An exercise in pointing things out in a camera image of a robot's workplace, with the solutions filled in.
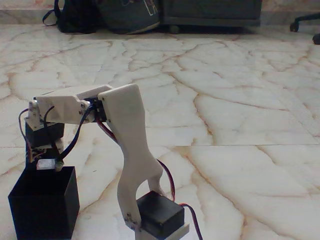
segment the black box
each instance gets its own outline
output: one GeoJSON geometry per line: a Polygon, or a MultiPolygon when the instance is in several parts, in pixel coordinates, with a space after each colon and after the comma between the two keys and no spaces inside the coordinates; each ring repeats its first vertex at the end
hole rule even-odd
{"type": "Polygon", "coordinates": [[[163,25],[259,26],[262,0],[162,0],[163,25]]]}
{"type": "Polygon", "coordinates": [[[71,239],[80,208],[74,166],[25,169],[8,199],[18,240],[71,239]]]}
{"type": "Polygon", "coordinates": [[[151,191],[137,200],[141,227],[157,239],[165,239],[185,224],[185,210],[165,196],[151,191]]]}

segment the black wire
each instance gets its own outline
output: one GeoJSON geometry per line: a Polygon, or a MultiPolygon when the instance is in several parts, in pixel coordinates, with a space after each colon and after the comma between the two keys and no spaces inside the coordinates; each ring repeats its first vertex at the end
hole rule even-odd
{"type": "Polygon", "coordinates": [[[26,108],[25,110],[23,110],[22,112],[20,112],[19,117],[18,117],[18,121],[19,121],[20,132],[21,132],[21,135],[23,136],[23,139],[24,139],[25,145],[26,145],[26,154],[27,154],[27,156],[26,156],[26,161],[28,160],[27,162],[31,162],[31,157],[32,157],[32,156],[31,156],[31,154],[32,154],[32,153],[31,153],[31,146],[30,146],[30,143],[29,143],[26,135],[24,134],[24,131],[22,130],[22,126],[21,126],[21,116],[22,116],[22,114],[26,113],[28,110],[29,110],[29,109],[26,108]]]}
{"type": "Polygon", "coordinates": [[[203,237],[202,237],[201,232],[200,232],[200,227],[199,227],[199,224],[198,224],[197,215],[196,215],[195,210],[194,210],[190,205],[188,205],[188,204],[186,204],[186,203],[181,203],[181,204],[179,204],[179,205],[180,205],[181,207],[187,207],[187,208],[190,209],[196,234],[198,235],[199,240],[203,240],[203,237]]]}
{"type": "Polygon", "coordinates": [[[47,123],[47,116],[48,116],[48,113],[54,109],[55,106],[52,106],[48,109],[48,111],[46,111],[46,113],[44,114],[44,118],[43,118],[43,126],[44,126],[44,129],[46,131],[46,134],[48,135],[48,138],[49,138],[49,141],[50,141],[50,145],[53,149],[53,152],[55,154],[55,157],[57,158],[59,155],[60,155],[60,152],[58,150],[58,147],[56,145],[56,142],[52,139],[51,137],[51,134],[50,134],[50,131],[49,131],[49,128],[48,128],[48,123],[47,123]]]}
{"type": "Polygon", "coordinates": [[[81,121],[79,123],[79,127],[74,135],[73,140],[71,141],[69,146],[56,158],[57,162],[61,162],[71,152],[71,150],[75,147],[75,145],[78,141],[78,138],[79,138],[81,126],[84,124],[84,122],[85,122],[86,118],[88,117],[88,115],[90,114],[90,112],[94,109],[95,109],[95,107],[93,105],[90,105],[87,108],[87,110],[84,112],[84,114],[81,118],[81,121]]]}

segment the white plastic part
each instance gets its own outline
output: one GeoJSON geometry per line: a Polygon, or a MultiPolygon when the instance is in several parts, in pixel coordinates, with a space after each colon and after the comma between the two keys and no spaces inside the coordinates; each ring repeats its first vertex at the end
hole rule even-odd
{"type": "MultiPolygon", "coordinates": [[[[190,230],[190,225],[185,224],[182,227],[180,227],[178,230],[176,230],[174,233],[172,233],[170,236],[168,236],[165,240],[179,240],[183,238],[185,235],[187,235],[189,233],[189,230],[190,230]]],[[[139,233],[138,238],[136,234],[135,240],[158,240],[158,239],[152,236],[147,231],[142,230],[139,233]]]]}
{"type": "MultiPolygon", "coordinates": [[[[54,109],[48,114],[47,122],[63,124],[79,124],[90,103],[85,99],[97,97],[99,93],[112,89],[109,85],[76,86],[52,91],[36,97],[39,114],[45,116],[48,109],[54,109]]],[[[89,122],[94,120],[94,114],[87,117],[89,122]]]]}
{"type": "Polygon", "coordinates": [[[55,169],[56,162],[54,159],[39,159],[36,164],[37,170],[55,169]]]}
{"type": "MultiPolygon", "coordinates": [[[[126,225],[135,231],[136,240],[156,240],[141,229],[136,193],[138,187],[148,181],[150,191],[163,194],[160,178],[163,168],[150,153],[147,144],[145,109],[139,88],[130,84],[112,89],[109,85],[69,87],[37,96],[30,102],[29,125],[43,127],[46,111],[54,106],[48,114],[47,122],[79,124],[84,111],[89,107],[86,98],[98,97],[102,101],[110,129],[113,131],[124,156],[123,171],[118,184],[117,197],[126,225]]],[[[87,122],[94,120],[94,114],[88,116],[87,122]]],[[[54,159],[40,159],[37,170],[54,169],[54,159]]],[[[179,240],[189,232],[185,224],[166,240],[179,240]]]]}
{"type": "Polygon", "coordinates": [[[160,178],[163,169],[150,153],[145,125],[145,109],[139,88],[130,84],[98,95],[102,101],[107,124],[113,131],[124,156],[123,171],[119,180],[117,197],[126,225],[135,230],[136,240],[142,240],[141,216],[136,193],[146,180],[150,191],[162,194],[160,178]]]}

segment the small white block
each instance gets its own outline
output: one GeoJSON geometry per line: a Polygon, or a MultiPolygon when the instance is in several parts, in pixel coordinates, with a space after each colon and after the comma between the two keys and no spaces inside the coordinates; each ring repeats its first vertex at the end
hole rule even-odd
{"type": "Polygon", "coordinates": [[[54,159],[39,159],[36,169],[37,170],[48,170],[55,169],[56,161],[54,159]]]}

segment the wire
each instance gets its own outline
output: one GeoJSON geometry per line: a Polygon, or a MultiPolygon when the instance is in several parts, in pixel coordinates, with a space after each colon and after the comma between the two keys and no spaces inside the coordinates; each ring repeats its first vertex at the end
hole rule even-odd
{"type": "Polygon", "coordinates": [[[20,132],[21,132],[21,134],[22,134],[22,136],[23,136],[23,139],[24,139],[25,145],[26,145],[26,153],[27,153],[26,158],[27,158],[28,162],[31,163],[31,162],[32,162],[31,144],[30,144],[30,142],[28,141],[26,135],[24,134],[24,131],[22,130],[22,126],[21,126],[21,116],[22,116],[22,114],[24,114],[24,113],[26,113],[26,112],[28,112],[28,111],[29,111],[29,109],[26,108],[25,110],[23,110],[22,112],[20,112],[19,117],[18,117],[18,121],[19,121],[20,132]]]}
{"type": "Polygon", "coordinates": [[[98,124],[98,126],[104,131],[105,134],[107,134],[113,141],[118,143],[118,140],[116,139],[116,136],[114,135],[114,133],[112,131],[110,131],[106,127],[106,125],[104,125],[98,118],[96,118],[95,121],[98,124]]]}
{"type": "Polygon", "coordinates": [[[172,177],[169,168],[162,161],[160,161],[159,159],[157,159],[157,160],[161,164],[163,169],[165,170],[166,174],[168,175],[169,182],[170,182],[170,188],[171,188],[172,201],[175,202],[176,201],[176,187],[175,187],[174,178],[172,177]]]}
{"type": "Polygon", "coordinates": [[[57,148],[57,145],[56,145],[56,142],[52,139],[51,137],[51,134],[50,134],[50,131],[49,131],[49,128],[48,128],[48,123],[47,123],[47,117],[48,117],[48,113],[54,109],[55,106],[52,106],[48,109],[48,111],[46,111],[46,113],[44,114],[44,118],[43,118],[43,126],[44,126],[44,129],[46,131],[46,134],[48,135],[48,138],[49,138],[49,141],[50,141],[50,145],[54,151],[54,154],[55,154],[55,157],[58,157],[60,155],[60,152],[57,148]]]}
{"type": "Polygon", "coordinates": [[[73,140],[71,141],[71,143],[69,144],[69,146],[56,158],[57,162],[61,162],[70,152],[71,150],[75,147],[78,138],[79,138],[79,134],[80,134],[80,130],[81,130],[81,126],[84,124],[86,118],[88,117],[88,115],[90,114],[90,112],[94,109],[93,105],[90,105],[87,110],[84,112],[81,121],[79,123],[79,127],[74,135],[73,140]]]}
{"type": "Polygon", "coordinates": [[[203,240],[203,237],[202,237],[201,232],[200,232],[200,227],[199,227],[199,224],[198,224],[197,215],[196,215],[195,210],[190,205],[188,205],[186,203],[180,203],[179,205],[181,207],[187,207],[187,208],[190,209],[196,234],[198,235],[199,240],[203,240]]]}

